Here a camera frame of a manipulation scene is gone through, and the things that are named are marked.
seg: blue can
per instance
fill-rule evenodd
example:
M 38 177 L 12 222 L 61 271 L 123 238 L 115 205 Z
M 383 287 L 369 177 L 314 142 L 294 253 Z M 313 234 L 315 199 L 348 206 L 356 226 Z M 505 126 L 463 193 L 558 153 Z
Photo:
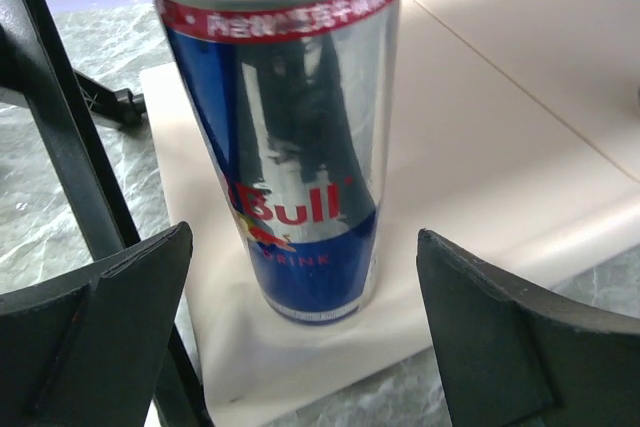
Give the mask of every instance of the blue can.
M 374 287 L 399 0 L 157 0 L 266 301 L 332 323 Z

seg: red bull graphic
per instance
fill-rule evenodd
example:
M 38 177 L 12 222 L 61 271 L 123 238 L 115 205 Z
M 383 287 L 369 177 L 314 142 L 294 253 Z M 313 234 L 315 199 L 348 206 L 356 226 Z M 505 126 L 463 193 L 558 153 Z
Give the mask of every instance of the red bull graphic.
M 275 235 L 270 234 L 266 230 L 261 229 L 254 223 L 254 221 L 250 217 L 247 217 L 246 215 L 240 213 L 237 213 L 237 222 L 242 233 L 247 237 L 247 239 L 253 242 L 263 244 L 266 247 L 278 247 L 282 250 L 286 250 L 287 252 L 296 251 L 296 249 L 289 245 L 291 243 L 291 240 L 286 234 L 282 239 L 278 238 Z

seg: black mount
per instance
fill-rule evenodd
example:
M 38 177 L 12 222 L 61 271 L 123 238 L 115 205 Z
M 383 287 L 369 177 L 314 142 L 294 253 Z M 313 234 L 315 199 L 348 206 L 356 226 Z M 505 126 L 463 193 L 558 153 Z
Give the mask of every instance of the black mount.
M 142 123 L 144 99 L 75 72 L 45 0 L 0 0 L 0 94 L 33 114 L 95 260 L 140 242 L 94 118 Z M 155 391 L 165 426 L 210 426 L 200 381 L 173 327 Z

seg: white platform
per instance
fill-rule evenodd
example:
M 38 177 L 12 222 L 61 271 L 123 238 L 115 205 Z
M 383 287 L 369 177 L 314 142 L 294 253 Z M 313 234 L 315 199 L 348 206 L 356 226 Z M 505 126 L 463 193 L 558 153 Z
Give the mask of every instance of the white platform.
M 543 286 L 637 244 L 638 5 L 404 1 L 380 284 L 326 328 L 264 302 L 175 67 L 144 72 L 169 215 L 194 230 L 186 290 L 216 425 L 259 425 L 428 347 L 420 228 Z

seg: marble surface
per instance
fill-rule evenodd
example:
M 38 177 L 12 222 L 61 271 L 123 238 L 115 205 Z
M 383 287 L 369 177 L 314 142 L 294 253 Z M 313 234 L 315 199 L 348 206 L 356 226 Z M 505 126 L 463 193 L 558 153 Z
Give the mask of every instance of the marble surface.
M 147 4 L 59 14 L 56 23 L 74 67 L 113 89 L 129 87 L 139 92 L 141 70 L 172 60 Z M 3 103 L 1 95 L 0 294 L 90 261 L 29 111 Z M 141 236 L 168 227 L 148 124 L 133 131 L 99 127 L 99 133 Z M 640 247 L 555 290 L 640 317 Z M 177 323 L 197 364 L 184 302 Z M 434 352 L 428 349 L 271 425 L 440 427 L 451 421 Z

